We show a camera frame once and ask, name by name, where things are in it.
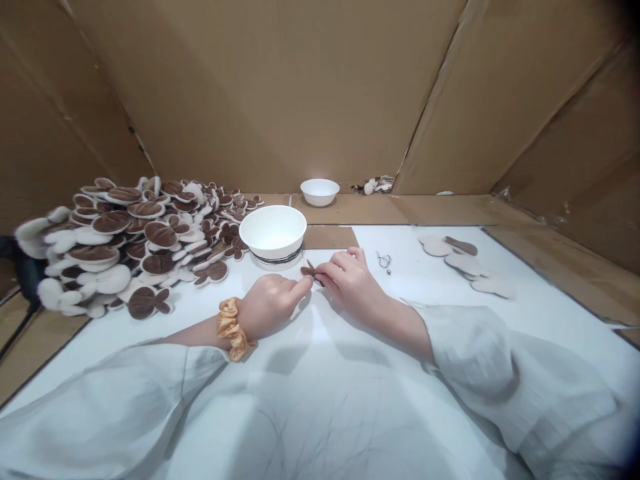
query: small metal charm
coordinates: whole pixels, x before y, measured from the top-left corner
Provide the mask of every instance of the small metal charm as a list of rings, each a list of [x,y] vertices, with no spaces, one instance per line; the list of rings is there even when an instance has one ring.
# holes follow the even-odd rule
[[[391,258],[390,255],[384,255],[384,256],[380,256],[380,254],[378,253],[378,250],[375,251],[375,254],[378,256],[378,265],[380,265],[382,268],[387,270],[387,275],[391,274],[391,269],[389,268],[390,264],[391,264],[391,260],[393,260]]]

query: white bowl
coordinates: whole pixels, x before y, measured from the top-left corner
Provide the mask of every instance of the white bowl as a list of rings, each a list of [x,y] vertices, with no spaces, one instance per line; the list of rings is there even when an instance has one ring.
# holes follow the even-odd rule
[[[312,179],[302,182],[300,190],[305,195],[305,200],[314,207],[326,207],[340,191],[340,185],[326,179]]]
[[[306,231],[305,216],[284,205],[252,211],[240,223],[240,238],[267,270],[283,270],[292,265],[300,256]]]

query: person's left hand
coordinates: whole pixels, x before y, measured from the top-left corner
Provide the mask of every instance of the person's left hand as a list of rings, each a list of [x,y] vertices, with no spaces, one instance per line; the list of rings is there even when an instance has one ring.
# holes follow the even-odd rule
[[[238,325],[248,340],[268,337],[286,320],[300,300],[311,290],[313,278],[305,275],[302,280],[289,280],[270,274],[258,278],[238,305]]]

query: cardboard box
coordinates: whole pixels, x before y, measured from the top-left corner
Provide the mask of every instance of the cardboard box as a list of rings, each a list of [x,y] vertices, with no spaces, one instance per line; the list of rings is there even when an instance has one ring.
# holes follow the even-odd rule
[[[341,225],[481,225],[602,320],[638,324],[638,277],[594,253],[640,273],[635,46],[607,2],[63,3],[0,2],[0,233],[95,177],[197,178],[300,210],[308,249],[357,242]],[[352,194],[377,175],[397,176],[391,195]],[[334,203],[304,202],[310,177],[340,184]],[[506,187],[512,204],[491,194]],[[24,308],[0,307],[2,335]],[[39,314],[0,400],[86,322]]]

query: black thread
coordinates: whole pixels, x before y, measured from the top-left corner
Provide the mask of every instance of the black thread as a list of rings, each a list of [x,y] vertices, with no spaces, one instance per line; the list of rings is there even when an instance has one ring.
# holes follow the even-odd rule
[[[255,252],[251,250],[251,253],[253,254],[254,257],[260,260],[262,263],[266,263],[267,265],[280,265],[282,263],[288,263],[294,258],[296,258],[298,255],[300,255],[300,252],[302,252],[302,245],[300,245],[298,247],[298,250],[290,254],[288,257],[282,257],[278,259],[266,259],[266,258],[260,257],[259,255],[256,255]]]

